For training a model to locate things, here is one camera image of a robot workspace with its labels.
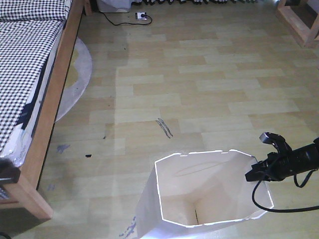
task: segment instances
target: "wooden bed frame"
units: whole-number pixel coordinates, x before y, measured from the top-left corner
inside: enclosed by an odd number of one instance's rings
[[[287,0],[280,0],[276,10],[276,16],[288,26],[290,33],[301,47],[316,48],[319,46],[319,14],[309,28],[292,8],[286,5]],[[301,0],[298,7],[304,7],[307,0]]]
[[[89,0],[73,0],[69,17],[62,32],[56,60],[49,81],[36,131],[23,166],[9,169],[15,179],[0,179],[9,199],[0,200],[0,209],[25,208],[38,219],[51,219],[53,210],[37,191],[40,174],[48,149],[65,78],[70,64],[83,8],[90,15]]]

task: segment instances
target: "electrical cable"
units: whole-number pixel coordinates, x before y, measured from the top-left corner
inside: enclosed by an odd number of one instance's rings
[[[4,237],[6,239],[11,239],[11,237],[8,234],[3,233],[3,232],[0,232],[0,236]]]
[[[111,20],[108,19],[108,17],[106,16],[106,14],[104,12],[99,11],[99,13],[103,14],[104,17],[106,18],[107,21],[109,21],[113,26],[127,26],[127,25],[150,25],[153,22],[153,19],[146,15],[146,14],[142,14],[141,17],[146,17],[148,19],[150,19],[150,22],[147,23],[132,23],[132,22],[121,22],[121,23],[113,23]]]
[[[277,162],[279,158],[277,158],[276,160],[274,160],[274,162],[269,165],[268,169],[266,170],[266,172],[264,172],[264,178],[262,180],[259,180],[258,183],[256,184],[253,193],[252,193],[252,200],[253,203],[260,209],[268,211],[268,212],[273,212],[273,213],[299,213],[299,212],[308,212],[308,211],[314,211],[314,210],[318,210],[319,206],[313,206],[313,207],[305,207],[305,208],[295,208],[295,209],[272,209],[272,208],[266,208],[261,206],[260,204],[258,204],[255,200],[255,193],[256,190],[258,188],[258,186],[261,184],[261,182],[266,178],[267,174],[269,173],[270,169],[272,168],[272,166]],[[306,176],[305,180],[303,181],[303,183],[300,185],[300,187],[305,186],[305,184],[307,183],[307,181],[309,180],[310,176],[312,175],[312,173],[316,171],[316,170],[312,170],[311,172],[308,173],[308,175]]]

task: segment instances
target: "checkered bedsheet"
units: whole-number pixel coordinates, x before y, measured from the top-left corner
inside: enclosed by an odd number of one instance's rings
[[[0,21],[64,21],[70,0],[0,0]]]
[[[27,101],[63,22],[0,22],[0,153]]]

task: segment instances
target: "power strip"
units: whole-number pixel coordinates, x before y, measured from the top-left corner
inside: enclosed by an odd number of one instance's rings
[[[135,19],[136,20],[147,20],[146,12],[135,12]]]

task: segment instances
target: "bed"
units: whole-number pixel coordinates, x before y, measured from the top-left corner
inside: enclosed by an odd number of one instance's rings
[[[16,3],[19,14],[10,12],[14,7],[6,9],[6,1]],[[0,3],[0,209],[23,207],[39,219],[50,219],[53,210],[37,185],[82,12],[89,15],[91,8],[89,0],[52,0],[66,4],[46,19],[38,4],[48,0],[28,1],[34,4],[24,6],[28,11],[19,8],[21,1]],[[21,12],[32,12],[31,19]]]

